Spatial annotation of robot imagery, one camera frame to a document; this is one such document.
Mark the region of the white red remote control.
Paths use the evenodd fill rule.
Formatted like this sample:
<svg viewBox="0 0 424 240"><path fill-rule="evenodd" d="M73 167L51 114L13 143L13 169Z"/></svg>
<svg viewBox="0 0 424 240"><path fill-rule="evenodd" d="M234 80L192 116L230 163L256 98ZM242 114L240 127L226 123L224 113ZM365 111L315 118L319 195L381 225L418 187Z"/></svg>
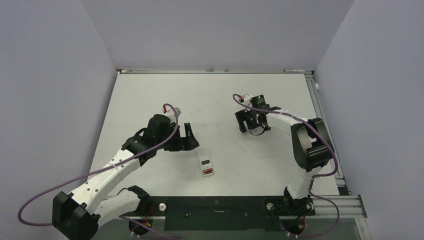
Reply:
<svg viewBox="0 0 424 240"><path fill-rule="evenodd" d="M209 150L206 148L199 148L197 150L197 158L200 164L200 170L201 170L202 176L204 178L213 176L216 171L215 171ZM203 170L209 169L209 168L213 169L213 174L203 175Z"/></svg>

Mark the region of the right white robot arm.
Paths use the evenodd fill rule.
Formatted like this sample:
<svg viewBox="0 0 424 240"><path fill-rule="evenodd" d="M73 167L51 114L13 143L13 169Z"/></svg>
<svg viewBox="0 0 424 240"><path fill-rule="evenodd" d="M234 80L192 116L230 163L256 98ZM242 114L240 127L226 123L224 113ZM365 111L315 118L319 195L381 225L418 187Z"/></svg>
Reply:
<svg viewBox="0 0 424 240"><path fill-rule="evenodd" d="M324 121L319 117L298 117L281 107L270 106L263 95L234 93L232 98L242 106L234 114L241 133L257 128L263 133L276 129L291 139L297 168L285 189L289 196L283 199L282 207L289 214L297 213L303 206L301 199L310 196L314 180L325 176L321 170L336 157Z"/></svg>

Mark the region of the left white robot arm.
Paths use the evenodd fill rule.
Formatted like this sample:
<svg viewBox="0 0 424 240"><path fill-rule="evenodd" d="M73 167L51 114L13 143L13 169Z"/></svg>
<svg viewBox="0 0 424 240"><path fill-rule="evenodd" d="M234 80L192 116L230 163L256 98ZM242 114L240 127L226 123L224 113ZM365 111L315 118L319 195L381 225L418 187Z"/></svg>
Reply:
<svg viewBox="0 0 424 240"><path fill-rule="evenodd" d="M84 184L69 193L59 192L52 203L52 225L69 240L90 240L110 220L128 212L143 215L148 211L149 195L133 185L123 193L106 196L128 175L156 156L159 150L191 151L200 146L189 122L180 134L176 117L168 112L155 114L147 127L129 137L116 155Z"/></svg>

